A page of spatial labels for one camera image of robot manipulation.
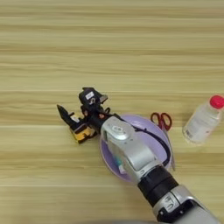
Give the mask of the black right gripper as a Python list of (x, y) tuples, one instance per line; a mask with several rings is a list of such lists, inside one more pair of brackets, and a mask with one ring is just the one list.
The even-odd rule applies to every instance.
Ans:
[[(100, 103), (104, 103), (108, 99), (106, 94), (100, 96)], [(73, 124), (73, 119), (68, 112), (60, 105), (57, 105), (61, 119), (69, 126)], [(88, 127), (95, 130), (97, 133), (101, 132), (102, 125), (115, 114), (110, 114), (110, 108), (104, 109), (102, 106), (86, 106), (80, 107), (83, 117), (80, 119)]]

